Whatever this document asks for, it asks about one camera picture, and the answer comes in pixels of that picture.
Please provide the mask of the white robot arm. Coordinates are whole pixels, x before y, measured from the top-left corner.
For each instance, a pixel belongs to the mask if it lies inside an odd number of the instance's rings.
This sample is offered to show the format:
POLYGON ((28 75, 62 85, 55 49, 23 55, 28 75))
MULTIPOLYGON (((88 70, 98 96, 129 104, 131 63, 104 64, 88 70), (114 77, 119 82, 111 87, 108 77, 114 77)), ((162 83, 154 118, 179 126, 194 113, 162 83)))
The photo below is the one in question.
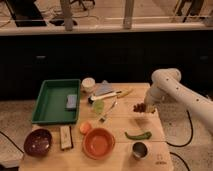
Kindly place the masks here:
POLYGON ((168 94, 194 114, 213 134, 213 101, 182 85, 181 72, 178 69, 155 70, 151 79, 152 85, 144 98, 146 105, 159 103, 168 94))

